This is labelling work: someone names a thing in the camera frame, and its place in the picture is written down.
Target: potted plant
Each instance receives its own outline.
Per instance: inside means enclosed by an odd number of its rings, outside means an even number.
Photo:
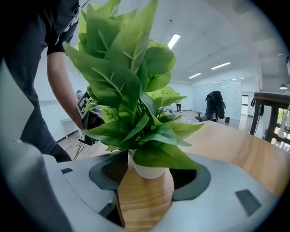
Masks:
[[[105,124],[84,134],[109,145],[107,150],[128,149],[134,167],[144,178],[155,179],[166,168],[197,169],[198,164],[178,145],[203,124],[174,122],[163,108],[186,98],[166,86],[175,65],[167,43],[149,41],[157,7],[152,0],[140,12],[117,15],[120,0],[102,7],[80,9],[78,45],[64,43],[76,69],[89,82],[91,102],[102,106]]]

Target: desk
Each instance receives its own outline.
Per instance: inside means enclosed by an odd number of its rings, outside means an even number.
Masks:
[[[212,121],[185,140],[182,151],[235,164],[276,196],[282,195],[290,176],[290,154],[273,144]],[[169,172],[156,180],[141,178],[129,164],[119,188],[126,230],[148,231],[171,205],[174,191]]]
[[[290,103],[290,96],[282,95],[282,94],[273,94],[273,93],[254,93],[254,102],[255,106],[255,114],[253,118],[253,124],[251,127],[250,134],[254,135],[257,129],[259,115],[261,115],[262,107],[270,106],[271,107],[271,117],[268,126],[268,130],[265,136],[265,140],[271,142],[272,139],[276,139],[277,141],[282,141],[285,143],[289,143],[290,140],[287,138],[280,138],[277,134],[275,134],[275,128],[280,127],[277,122],[279,109],[287,109]]]

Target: sleeve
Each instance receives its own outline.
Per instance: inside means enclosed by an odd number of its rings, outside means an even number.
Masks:
[[[63,48],[63,42],[70,43],[70,41],[73,38],[73,34],[77,28],[77,24],[78,23],[75,23],[74,25],[70,26],[67,31],[62,32],[59,36],[57,44],[48,45],[47,55],[51,53],[56,53],[56,52],[65,53],[64,48]]]

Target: glass wall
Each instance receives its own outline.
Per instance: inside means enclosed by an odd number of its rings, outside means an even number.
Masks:
[[[220,91],[226,105],[225,116],[240,120],[242,108],[242,85],[240,79],[213,82],[193,87],[193,110],[206,111],[206,96]]]

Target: person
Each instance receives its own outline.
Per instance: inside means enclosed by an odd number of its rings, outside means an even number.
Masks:
[[[77,111],[75,95],[66,72],[63,42],[70,42],[78,24],[78,0],[37,1],[34,5],[21,1],[13,9],[20,20],[6,20],[4,60],[15,82],[34,106],[23,130],[21,140],[36,146],[42,154],[55,157],[57,162],[70,161],[70,156],[50,134],[42,118],[34,79],[41,54],[47,50],[47,76],[50,87],[66,113],[79,129],[83,129]]]
[[[176,111],[179,113],[181,113],[181,102],[182,102],[182,100],[176,102]]]
[[[76,96],[77,96],[77,100],[79,101],[82,98],[82,91],[77,90]]]

